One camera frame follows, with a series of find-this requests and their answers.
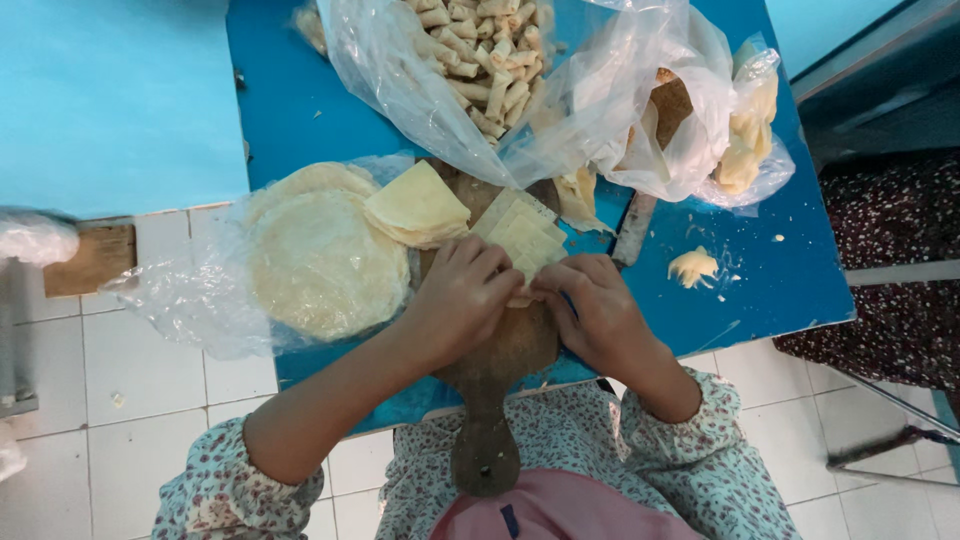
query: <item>blue wall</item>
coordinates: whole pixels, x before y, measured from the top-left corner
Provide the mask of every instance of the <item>blue wall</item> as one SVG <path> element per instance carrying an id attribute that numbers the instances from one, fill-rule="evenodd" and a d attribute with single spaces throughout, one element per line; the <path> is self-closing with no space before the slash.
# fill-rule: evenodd
<path id="1" fill-rule="evenodd" d="M 226 10 L 0 2 L 0 206 L 93 218 L 247 192 Z"/>
<path id="2" fill-rule="evenodd" d="M 787 75 L 793 78 L 899 3 L 900 0 L 767 0 L 767 12 L 780 42 Z"/>

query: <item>person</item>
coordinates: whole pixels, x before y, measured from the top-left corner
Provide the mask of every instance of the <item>person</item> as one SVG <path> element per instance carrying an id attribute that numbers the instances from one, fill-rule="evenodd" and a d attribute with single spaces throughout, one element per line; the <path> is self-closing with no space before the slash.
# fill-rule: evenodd
<path id="1" fill-rule="evenodd" d="M 492 335 L 523 281 L 503 248 L 477 236 L 443 246 L 391 326 L 194 443 L 186 470 L 160 488 L 153 537 L 304 538 L 334 445 L 378 404 Z M 623 401 L 595 381 L 507 400 L 522 471 L 492 499 L 453 485 L 463 414 L 397 428 L 376 538 L 799 537 L 736 423 L 733 387 L 677 362 L 609 257 L 545 266 L 530 290 L 567 348 L 628 387 Z"/>

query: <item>wooden block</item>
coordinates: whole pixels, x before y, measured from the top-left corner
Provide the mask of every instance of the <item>wooden block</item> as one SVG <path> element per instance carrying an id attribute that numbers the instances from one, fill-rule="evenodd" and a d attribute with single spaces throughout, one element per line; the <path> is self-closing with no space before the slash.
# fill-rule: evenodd
<path id="1" fill-rule="evenodd" d="M 78 235 L 77 255 L 43 268 L 47 298 L 97 292 L 97 287 L 136 266 L 133 225 L 86 229 Z"/>

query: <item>blue table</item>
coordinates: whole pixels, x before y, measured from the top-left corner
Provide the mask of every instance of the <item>blue table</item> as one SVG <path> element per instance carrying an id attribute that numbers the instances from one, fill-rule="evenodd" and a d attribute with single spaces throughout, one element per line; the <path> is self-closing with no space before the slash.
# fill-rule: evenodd
<path id="1" fill-rule="evenodd" d="M 352 160 L 402 150 L 425 156 L 390 121 L 349 94 L 333 67 L 291 29 L 291 10 L 300 3 L 230 3 L 230 52 L 247 83 L 238 100 L 252 154 L 251 189 L 316 161 Z M 600 21 L 611 15 L 581 0 L 554 3 L 560 23 L 558 39 L 570 45 L 570 52 L 586 37 L 588 25 L 565 21 Z M 693 4 L 727 34 L 732 49 L 757 31 L 768 44 L 777 46 L 762 0 L 701 0 Z M 781 68 L 773 130 L 797 164 L 789 184 L 761 203 L 754 218 L 692 198 L 676 204 L 658 202 L 650 224 L 653 236 L 644 242 L 636 264 L 623 271 L 652 330 L 677 356 L 855 317 L 786 81 Z M 315 119 L 318 110 L 322 114 Z M 629 188 L 601 181 L 596 190 L 598 217 L 616 228 L 631 195 Z M 575 246 L 567 245 L 571 253 L 607 253 L 612 246 L 609 234 L 567 232 L 575 242 Z M 777 234 L 784 237 L 782 242 L 774 240 Z M 698 245 L 723 259 L 720 266 L 724 272 L 713 289 L 684 289 L 666 278 L 667 262 Z M 280 388 L 322 370 L 356 345 L 278 355 Z M 595 377 L 590 368 L 564 351 L 557 362 L 520 381 L 514 391 Z M 452 388 L 427 377 L 379 406 L 351 433 L 417 422 L 424 414 L 437 414 L 461 403 Z"/>

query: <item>sleeve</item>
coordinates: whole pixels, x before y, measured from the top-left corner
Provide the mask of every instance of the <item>sleeve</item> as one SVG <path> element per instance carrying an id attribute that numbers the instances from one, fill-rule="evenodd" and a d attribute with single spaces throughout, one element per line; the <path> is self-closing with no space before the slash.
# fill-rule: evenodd
<path id="1" fill-rule="evenodd" d="M 703 399 L 686 422 L 661 422 L 636 395 L 624 396 L 621 429 L 631 449 L 626 466 L 709 538 L 800 538 L 763 459 L 736 423 L 740 397 L 733 385 L 687 372 Z"/>
<path id="2" fill-rule="evenodd" d="M 250 464 L 243 440 L 245 421 L 246 417 L 227 420 L 194 442 L 183 473 L 160 487 L 153 538 L 301 538 L 310 506 L 324 489 L 324 470 L 318 469 L 300 485 L 266 476 Z"/>

